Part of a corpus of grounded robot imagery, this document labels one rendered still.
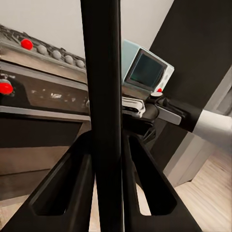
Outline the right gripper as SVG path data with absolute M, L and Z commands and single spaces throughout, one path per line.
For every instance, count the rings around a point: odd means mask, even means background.
M 137 135 L 142 135 L 143 144 L 146 145 L 155 138 L 155 115 L 150 108 L 145 108 L 141 118 L 127 114 L 122 114 L 122 116 L 123 128 L 134 131 Z

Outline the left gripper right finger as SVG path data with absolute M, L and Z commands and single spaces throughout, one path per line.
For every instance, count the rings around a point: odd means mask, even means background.
M 121 131 L 124 232 L 203 232 L 140 137 Z M 140 213 L 134 161 L 151 216 Z

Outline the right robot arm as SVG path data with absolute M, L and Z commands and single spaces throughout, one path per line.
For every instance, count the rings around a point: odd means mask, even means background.
M 215 114 L 183 101 L 168 100 L 162 92 L 150 93 L 143 100 L 122 97 L 123 128 L 142 135 L 143 144 L 152 141 L 155 134 L 155 118 L 162 119 L 189 131 L 222 151 L 232 155 L 232 117 Z

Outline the poster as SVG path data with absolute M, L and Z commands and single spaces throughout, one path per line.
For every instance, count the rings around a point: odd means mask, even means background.
M 124 232 L 121 0 L 80 0 L 101 232 Z

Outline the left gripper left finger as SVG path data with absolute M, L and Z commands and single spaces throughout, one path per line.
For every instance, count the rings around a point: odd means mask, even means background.
M 81 134 L 0 232 L 89 232 L 92 130 Z

